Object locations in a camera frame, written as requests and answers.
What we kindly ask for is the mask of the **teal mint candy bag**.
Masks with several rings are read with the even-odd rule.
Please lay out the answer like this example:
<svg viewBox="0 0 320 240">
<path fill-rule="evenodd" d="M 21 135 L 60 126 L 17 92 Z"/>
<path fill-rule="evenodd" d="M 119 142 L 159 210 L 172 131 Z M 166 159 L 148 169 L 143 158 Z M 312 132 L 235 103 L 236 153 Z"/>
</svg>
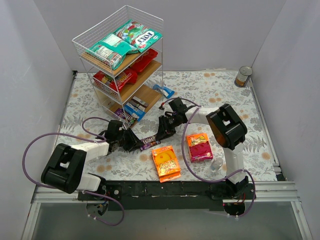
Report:
<svg viewBox="0 0 320 240">
<path fill-rule="evenodd" d="M 117 35 L 110 33 L 90 47 L 87 52 L 116 70 L 128 54 L 138 53 L 138 49 Z"/>
</svg>

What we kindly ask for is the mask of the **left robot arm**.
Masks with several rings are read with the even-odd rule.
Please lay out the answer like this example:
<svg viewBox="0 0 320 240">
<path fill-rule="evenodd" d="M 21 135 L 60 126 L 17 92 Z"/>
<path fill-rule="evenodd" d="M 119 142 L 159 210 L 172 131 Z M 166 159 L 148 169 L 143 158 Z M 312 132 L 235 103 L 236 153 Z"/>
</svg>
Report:
<svg viewBox="0 0 320 240">
<path fill-rule="evenodd" d="M 77 145 L 58 144 L 46 164 L 41 182 L 50 187 L 71 194 L 75 191 L 98 191 L 102 177 L 85 173 L 85 163 L 104 157 L 113 146 L 132 152 L 146 150 L 158 145 L 156 135 L 139 139 L 130 128 L 121 121 L 111 120 L 107 129 L 95 137 L 95 141 Z"/>
</svg>

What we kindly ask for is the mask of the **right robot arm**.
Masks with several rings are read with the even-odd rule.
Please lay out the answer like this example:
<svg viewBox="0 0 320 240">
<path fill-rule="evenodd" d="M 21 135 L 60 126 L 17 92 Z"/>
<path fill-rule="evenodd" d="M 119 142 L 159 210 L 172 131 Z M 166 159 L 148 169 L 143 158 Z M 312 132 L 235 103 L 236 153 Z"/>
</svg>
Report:
<svg viewBox="0 0 320 240">
<path fill-rule="evenodd" d="M 251 174 L 244 167 L 244 141 L 248 129 L 244 122 L 230 104 L 223 104 L 220 107 L 206 108 L 191 100 L 173 97 L 167 99 L 160 105 L 164 109 L 168 103 L 172 113 L 165 113 L 158 118 L 158 131 L 155 135 L 157 141 L 173 136 L 176 127 L 185 124 L 182 136 L 186 135 L 188 125 L 197 123 L 208 125 L 217 143 L 223 148 L 226 163 L 226 176 L 218 180 L 206 180 L 196 175 L 190 168 L 186 156 L 184 143 L 181 143 L 182 157 L 189 172 L 198 180 L 219 185 L 223 190 L 235 197 L 241 195 L 247 185 Z"/>
</svg>

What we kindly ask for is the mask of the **purple M&M's candy bag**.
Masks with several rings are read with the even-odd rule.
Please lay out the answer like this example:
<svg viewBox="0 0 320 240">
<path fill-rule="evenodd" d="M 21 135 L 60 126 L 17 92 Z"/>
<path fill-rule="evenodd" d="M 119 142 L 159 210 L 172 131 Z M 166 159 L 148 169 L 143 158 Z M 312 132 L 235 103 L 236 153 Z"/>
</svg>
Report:
<svg viewBox="0 0 320 240">
<path fill-rule="evenodd" d="M 134 126 L 138 122 L 138 118 L 130 115 L 128 112 L 124 111 L 122 108 L 118 108 L 114 114 L 123 120 L 127 127 Z"/>
</svg>

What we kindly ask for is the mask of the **red fruit candy bag corner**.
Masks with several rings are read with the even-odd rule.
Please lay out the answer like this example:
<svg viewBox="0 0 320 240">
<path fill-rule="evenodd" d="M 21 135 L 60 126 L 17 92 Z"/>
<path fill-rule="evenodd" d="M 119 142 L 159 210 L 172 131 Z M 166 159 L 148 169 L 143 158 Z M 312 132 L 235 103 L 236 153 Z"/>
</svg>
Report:
<svg viewBox="0 0 320 240">
<path fill-rule="evenodd" d="M 136 73 L 141 73 L 157 56 L 158 52 L 150 48 L 129 67 Z"/>
</svg>

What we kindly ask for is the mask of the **red fruit candy bag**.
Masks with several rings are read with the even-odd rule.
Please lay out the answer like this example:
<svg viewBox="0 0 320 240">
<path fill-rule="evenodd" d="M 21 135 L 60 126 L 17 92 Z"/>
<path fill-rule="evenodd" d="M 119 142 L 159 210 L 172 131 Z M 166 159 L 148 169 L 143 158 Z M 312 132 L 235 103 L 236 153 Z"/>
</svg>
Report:
<svg viewBox="0 0 320 240">
<path fill-rule="evenodd" d="M 126 84 L 134 85 L 138 79 L 138 74 L 131 68 L 125 69 L 115 78 L 105 74 L 102 71 L 93 76 L 94 85 L 103 91 L 121 92 Z"/>
</svg>

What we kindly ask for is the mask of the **brown chocolate bar wrapper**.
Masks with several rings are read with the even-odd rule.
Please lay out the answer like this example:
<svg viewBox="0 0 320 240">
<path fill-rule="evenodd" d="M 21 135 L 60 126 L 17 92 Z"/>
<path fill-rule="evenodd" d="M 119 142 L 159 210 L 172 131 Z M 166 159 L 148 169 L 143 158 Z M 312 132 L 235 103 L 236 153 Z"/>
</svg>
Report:
<svg viewBox="0 0 320 240">
<path fill-rule="evenodd" d="M 128 104 L 131 104 L 133 107 L 139 109 L 142 112 L 146 111 L 146 108 L 149 106 L 149 104 L 143 100 L 141 100 L 140 98 L 138 98 L 137 96 L 133 96 Z"/>
</svg>

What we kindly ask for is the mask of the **green Fox's mint candy bag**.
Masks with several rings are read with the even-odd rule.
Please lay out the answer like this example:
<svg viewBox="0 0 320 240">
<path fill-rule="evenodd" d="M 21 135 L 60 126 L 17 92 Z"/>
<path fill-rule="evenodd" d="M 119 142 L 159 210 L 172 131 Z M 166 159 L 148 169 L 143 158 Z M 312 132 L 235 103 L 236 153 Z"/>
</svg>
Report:
<svg viewBox="0 0 320 240">
<path fill-rule="evenodd" d="M 142 53 L 150 48 L 163 35 L 137 21 L 130 19 L 113 32 L 117 37 L 129 43 Z"/>
</svg>

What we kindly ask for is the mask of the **blue candy bar wrapper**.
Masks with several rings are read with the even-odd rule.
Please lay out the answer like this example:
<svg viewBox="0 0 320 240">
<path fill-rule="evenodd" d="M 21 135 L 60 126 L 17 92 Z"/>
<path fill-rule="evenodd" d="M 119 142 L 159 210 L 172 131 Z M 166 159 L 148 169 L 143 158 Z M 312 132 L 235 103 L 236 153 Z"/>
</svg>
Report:
<svg viewBox="0 0 320 240">
<path fill-rule="evenodd" d="M 133 106 L 131 103 L 127 103 L 124 105 L 124 110 L 129 113 L 133 118 L 136 118 L 139 122 L 144 116 L 145 112 L 140 110 L 139 108 Z"/>
</svg>

